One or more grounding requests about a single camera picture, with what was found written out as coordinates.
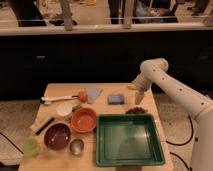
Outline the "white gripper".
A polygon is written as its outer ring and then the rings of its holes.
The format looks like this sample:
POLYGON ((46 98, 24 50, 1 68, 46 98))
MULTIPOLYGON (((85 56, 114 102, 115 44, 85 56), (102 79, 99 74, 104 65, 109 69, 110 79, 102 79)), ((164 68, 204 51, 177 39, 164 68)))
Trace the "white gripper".
POLYGON ((138 74, 133 80, 133 84, 138 90, 135 92, 135 104, 139 105, 145 96, 144 92, 148 91, 151 88, 152 82, 143 74, 138 74))

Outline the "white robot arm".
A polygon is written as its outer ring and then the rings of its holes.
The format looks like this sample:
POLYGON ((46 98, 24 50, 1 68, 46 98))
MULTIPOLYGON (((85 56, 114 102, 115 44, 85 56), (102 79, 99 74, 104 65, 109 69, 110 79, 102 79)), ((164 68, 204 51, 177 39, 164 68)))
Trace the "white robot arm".
POLYGON ((190 171, 213 171, 213 100, 169 76, 168 67, 164 58, 140 64, 140 73, 133 80, 135 104, 142 101, 153 83, 160 87, 197 122, 190 171))

